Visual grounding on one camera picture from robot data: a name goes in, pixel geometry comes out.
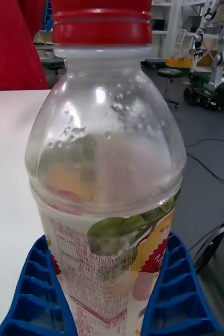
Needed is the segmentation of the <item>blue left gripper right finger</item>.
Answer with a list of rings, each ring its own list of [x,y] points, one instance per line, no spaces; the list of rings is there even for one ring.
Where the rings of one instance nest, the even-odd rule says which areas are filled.
[[[221,331],[185,245],[170,233],[162,269],[146,307],[141,335],[208,335]]]

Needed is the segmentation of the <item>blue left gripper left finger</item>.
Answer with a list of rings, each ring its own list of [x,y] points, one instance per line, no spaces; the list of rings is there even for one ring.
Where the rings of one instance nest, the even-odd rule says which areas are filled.
[[[27,255],[0,335],[77,335],[44,236]]]

